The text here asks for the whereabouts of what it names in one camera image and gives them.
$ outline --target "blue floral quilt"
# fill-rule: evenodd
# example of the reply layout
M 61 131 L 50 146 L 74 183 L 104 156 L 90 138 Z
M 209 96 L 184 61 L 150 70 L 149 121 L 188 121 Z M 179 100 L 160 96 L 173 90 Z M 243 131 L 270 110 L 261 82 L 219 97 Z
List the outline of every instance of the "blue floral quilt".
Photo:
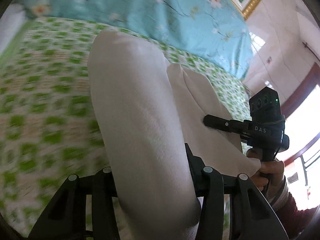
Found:
M 246 23 L 230 0 L 18 0 L 33 16 L 126 28 L 245 77 L 252 57 Z

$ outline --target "black camera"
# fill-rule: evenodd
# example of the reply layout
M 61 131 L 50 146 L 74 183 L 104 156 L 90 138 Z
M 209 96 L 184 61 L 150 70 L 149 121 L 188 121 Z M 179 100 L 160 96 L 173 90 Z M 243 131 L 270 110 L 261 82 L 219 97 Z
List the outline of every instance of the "black camera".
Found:
M 212 115 L 204 117 L 204 125 L 240 135 L 241 141 L 262 149 L 262 161 L 272 161 L 278 152 L 289 148 L 284 134 L 284 115 L 281 114 L 278 93 L 265 87 L 249 100 L 252 121 L 226 120 Z

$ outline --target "wooden door frame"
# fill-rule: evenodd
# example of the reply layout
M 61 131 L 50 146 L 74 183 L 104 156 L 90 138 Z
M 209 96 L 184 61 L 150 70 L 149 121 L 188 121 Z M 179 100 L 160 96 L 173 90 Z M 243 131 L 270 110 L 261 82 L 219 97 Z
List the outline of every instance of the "wooden door frame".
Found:
M 316 85 L 320 86 L 320 67 L 317 63 L 314 63 L 310 72 L 301 82 L 298 88 L 282 104 L 281 113 L 288 118 L 308 97 Z
M 289 117 L 308 97 L 313 91 L 316 85 L 320 86 L 320 67 L 317 63 L 314 63 L 308 75 L 301 82 L 300 86 L 293 92 L 293 94 L 283 103 L 281 106 L 281 113 L 287 118 Z M 301 150 L 296 154 L 289 157 L 284 161 L 284 165 L 287 166 L 294 160 L 299 158 L 305 153 L 314 143 L 320 138 L 320 127 L 319 133 Z

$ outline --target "green patterned bedsheet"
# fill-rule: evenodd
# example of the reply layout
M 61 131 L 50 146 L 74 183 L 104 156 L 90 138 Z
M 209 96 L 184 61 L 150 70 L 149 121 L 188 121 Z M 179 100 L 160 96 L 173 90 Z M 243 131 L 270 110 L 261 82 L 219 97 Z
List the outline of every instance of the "green patterned bedsheet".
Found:
M 68 175 L 108 166 L 87 71 L 94 38 L 106 28 L 145 38 L 169 61 L 205 74 L 233 118 L 249 117 L 241 82 L 199 57 L 106 24 L 36 19 L 17 54 L 0 68 L 0 211 L 24 235 Z M 114 206 L 120 236 L 130 239 L 117 200 Z

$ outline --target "white towel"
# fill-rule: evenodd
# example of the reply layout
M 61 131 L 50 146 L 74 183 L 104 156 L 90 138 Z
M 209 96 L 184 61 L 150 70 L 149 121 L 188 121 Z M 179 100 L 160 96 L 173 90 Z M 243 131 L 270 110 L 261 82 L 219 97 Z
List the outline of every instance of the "white towel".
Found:
M 0 54 L 27 21 L 22 5 L 10 4 L 0 18 Z
M 184 143 L 207 166 L 252 176 L 260 161 L 240 138 L 205 127 L 206 114 L 230 119 L 208 79 L 170 64 L 148 41 L 102 31 L 88 60 L 91 98 L 117 193 L 137 240 L 195 238 L 200 201 Z

